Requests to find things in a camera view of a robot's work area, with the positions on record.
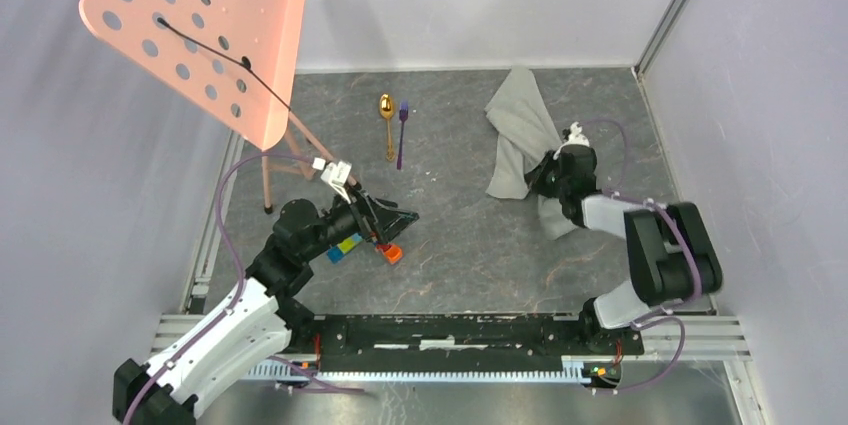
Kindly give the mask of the grey cloth napkin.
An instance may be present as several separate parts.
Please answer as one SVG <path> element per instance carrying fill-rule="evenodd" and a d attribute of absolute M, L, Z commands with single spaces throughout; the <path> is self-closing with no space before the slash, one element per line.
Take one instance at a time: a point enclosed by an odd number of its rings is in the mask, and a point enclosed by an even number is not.
<path fill-rule="evenodd" d="M 512 68 L 484 112 L 497 132 L 494 171 L 486 193 L 504 200 L 534 197 L 542 231 L 549 240 L 575 231 L 577 226 L 562 215 L 557 199 L 532 191 L 524 180 L 546 152 L 562 143 L 533 72 Z"/>

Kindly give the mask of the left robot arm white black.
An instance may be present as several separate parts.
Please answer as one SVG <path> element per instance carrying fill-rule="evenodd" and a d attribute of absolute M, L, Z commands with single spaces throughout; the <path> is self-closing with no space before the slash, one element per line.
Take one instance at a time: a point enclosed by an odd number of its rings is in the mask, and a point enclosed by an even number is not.
<path fill-rule="evenodd" d="M 347 185 L 327 210 L 286 203 L 265 245 L 232 291 L 170 347 L 114 374 L 112 412 L 123 424 L 193 424 L 203 406 L 254 365 L 314 339 L 314 313 L 296 296 L 312 260 L 353 235 L 389 246 L 419 214 Z"/>

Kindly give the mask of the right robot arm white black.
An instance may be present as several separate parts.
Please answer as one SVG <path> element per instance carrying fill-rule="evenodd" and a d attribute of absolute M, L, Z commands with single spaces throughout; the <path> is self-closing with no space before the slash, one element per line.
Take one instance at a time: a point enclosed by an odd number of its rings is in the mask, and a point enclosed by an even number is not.
<path fill-rule="evenodd" d="M 694 203 L 661 204 L 603 191 L 597 164 L 593 148 L 569 144 L 546 152 L 524 176 L 528 188 L 555 200 L 571 224 L 626 244 L 628 278 L 587 300 L 579 314 L 578 341 L 591 353 L 606 351 L 618 332 L 640 330 L 674 306 L 723 286 L 723 270 Z"/>

